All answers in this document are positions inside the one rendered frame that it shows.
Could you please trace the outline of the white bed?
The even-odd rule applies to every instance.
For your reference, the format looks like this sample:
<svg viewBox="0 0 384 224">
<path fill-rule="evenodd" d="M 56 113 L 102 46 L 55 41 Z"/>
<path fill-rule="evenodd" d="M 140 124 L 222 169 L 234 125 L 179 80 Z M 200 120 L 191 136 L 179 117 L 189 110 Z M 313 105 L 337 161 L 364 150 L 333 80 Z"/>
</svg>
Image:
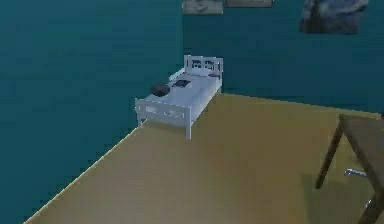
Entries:
<svg viewBox="0 0 384 224">
<path fill-rule="evenodd" d="M 135 99 L 138 126 L 145 121 L 155 121 L 185 128 L 191 139 L 192 126 L 212 100 L 221 92 L 224 60 L 219 57 L 184 56 L 184 67 L 169 77 L 170 92 L 163 97 L 152 94 Z M 190 75 L 192 68 L 212 70 L 209 76 Z M 185 87 L 172 87 L 177 80 L 190 80 Z"/>
</svg>

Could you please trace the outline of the dark round ball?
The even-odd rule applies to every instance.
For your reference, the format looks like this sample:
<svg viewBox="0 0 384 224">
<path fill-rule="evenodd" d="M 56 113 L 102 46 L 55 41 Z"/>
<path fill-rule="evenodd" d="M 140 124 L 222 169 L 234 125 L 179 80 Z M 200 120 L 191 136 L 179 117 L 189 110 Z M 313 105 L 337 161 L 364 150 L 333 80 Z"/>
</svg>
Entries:
<svg viewBox="0 0 384 224">
<path fill-rule="evenodd" d="M 170 87 L 167 84 L 155 84 L 150 88 L 150 92 L 154 96 L 163 97 L 170 92 Z"/>
</svg>

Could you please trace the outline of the white pillow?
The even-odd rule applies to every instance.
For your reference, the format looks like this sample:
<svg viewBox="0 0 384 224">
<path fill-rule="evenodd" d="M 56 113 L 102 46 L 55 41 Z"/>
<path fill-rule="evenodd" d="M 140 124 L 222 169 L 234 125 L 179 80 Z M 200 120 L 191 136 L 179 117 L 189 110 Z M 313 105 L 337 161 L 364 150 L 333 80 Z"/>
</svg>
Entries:
<svg viewBox="0 0 384 224">
<path fill-rule="evenodd" d="M 209 76 L 212 73 L 212 70 L 207 68 L 192 68 L 189 72 L 190 75 L 195 76 Z"/>
</svg>

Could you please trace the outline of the pale grey framed picture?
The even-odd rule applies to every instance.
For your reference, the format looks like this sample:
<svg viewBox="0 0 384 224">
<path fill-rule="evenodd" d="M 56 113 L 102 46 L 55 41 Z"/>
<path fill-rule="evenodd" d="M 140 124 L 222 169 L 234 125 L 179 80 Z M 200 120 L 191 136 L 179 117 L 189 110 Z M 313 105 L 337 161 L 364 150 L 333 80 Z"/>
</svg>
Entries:
<svg viewBox="0 0 384 224">
<path fill-rule="evenodd" d="M 184 14 L 209 15 L 223 13 L 223 0 L 183 0 Z"/>
</svg>

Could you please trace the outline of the brown wooden table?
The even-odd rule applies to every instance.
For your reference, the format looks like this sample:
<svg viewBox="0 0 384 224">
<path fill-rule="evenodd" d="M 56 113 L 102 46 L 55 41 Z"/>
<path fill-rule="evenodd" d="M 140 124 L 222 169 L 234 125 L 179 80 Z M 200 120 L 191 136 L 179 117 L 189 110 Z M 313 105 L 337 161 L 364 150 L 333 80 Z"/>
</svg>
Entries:
<svg viewBox="0 0 384 224">
<path fill-rule="evenodd" d="M 349 141 L 374 189 L 370 203 L 366 206 L 358 224 L 375 224 L 384 211 L 384 120 L 340 114 L 315 187 L 317 189 L 322 187 L 343 135 Z"/>
</svg>

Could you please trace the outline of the blue grey wall picture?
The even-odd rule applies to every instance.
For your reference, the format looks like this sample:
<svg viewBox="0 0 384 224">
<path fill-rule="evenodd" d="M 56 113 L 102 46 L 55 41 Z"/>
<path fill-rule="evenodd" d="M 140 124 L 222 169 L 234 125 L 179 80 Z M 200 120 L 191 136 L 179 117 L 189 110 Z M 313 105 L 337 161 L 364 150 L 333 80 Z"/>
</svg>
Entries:
<svg viewBox="0 0 384 224">
<path fill-rule="evenodd" d="M 307 34 L 357 34 L 369 0 L 304 0 L 299 31 Z"/>
</svg>

